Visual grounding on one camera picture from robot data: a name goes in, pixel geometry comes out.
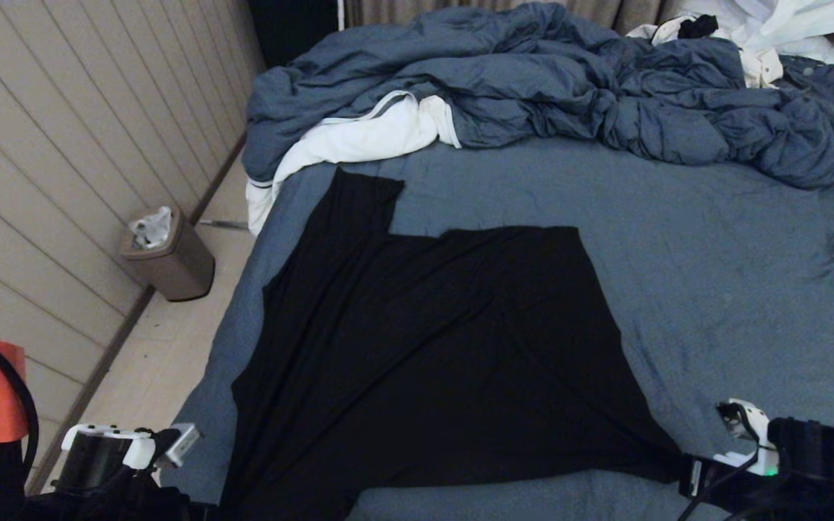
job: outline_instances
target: wall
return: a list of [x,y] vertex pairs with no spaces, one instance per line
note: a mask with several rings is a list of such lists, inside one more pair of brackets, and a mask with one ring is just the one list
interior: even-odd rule
[[0,2],[0,339],[26,349],[38,462],[146,287],[126,220],[194,210],[262,67],[243,0]]

